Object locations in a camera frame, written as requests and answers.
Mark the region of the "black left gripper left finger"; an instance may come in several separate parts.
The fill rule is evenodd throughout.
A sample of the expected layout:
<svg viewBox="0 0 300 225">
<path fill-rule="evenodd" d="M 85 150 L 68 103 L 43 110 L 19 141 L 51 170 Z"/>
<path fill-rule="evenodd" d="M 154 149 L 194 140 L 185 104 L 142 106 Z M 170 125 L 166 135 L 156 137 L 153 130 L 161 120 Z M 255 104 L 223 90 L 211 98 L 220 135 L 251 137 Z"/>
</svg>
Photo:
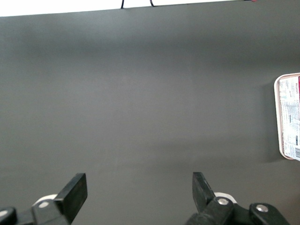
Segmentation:
<svg viewBox="0 0 300 225">
<path fill-rule="evenodd" d="M 31 208 L 35 225 L 70 225 L 87 199 L 85 173 L 76 174 L 54 199 L 43 199 Z"/>
</svg>

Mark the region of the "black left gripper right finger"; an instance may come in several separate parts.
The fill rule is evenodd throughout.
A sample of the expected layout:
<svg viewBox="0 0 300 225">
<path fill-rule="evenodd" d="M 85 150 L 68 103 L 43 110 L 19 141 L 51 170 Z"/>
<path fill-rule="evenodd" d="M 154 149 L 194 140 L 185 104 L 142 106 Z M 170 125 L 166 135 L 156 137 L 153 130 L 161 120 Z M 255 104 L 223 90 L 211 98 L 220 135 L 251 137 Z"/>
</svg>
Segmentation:
<svg viewBox="0 0 300 225">
<path fill-rule="evenodd" d="M 197 213 L 193 214 L 187 225 L 227 225 L 233 217 L 234 204 L 226 197 L 215 196 L 203 173 L 194 172 L 192 194 Z"/>
</svg>

